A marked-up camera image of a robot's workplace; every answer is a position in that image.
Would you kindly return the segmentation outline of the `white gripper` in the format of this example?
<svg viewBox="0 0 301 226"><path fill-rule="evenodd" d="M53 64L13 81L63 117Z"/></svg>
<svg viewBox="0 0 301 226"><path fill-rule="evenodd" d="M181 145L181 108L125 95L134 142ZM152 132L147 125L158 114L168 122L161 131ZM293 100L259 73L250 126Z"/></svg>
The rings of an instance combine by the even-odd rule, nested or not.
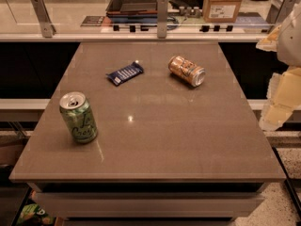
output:
<svg viewBox="0 0 301 226"><path fill-rule="evenodd" d="M301 4L256 44L265 52L276 52L279 61L289 67L283 74L274 73L269 81L267 102L261 111L260 128L276 131L301 105Z"/></svg>

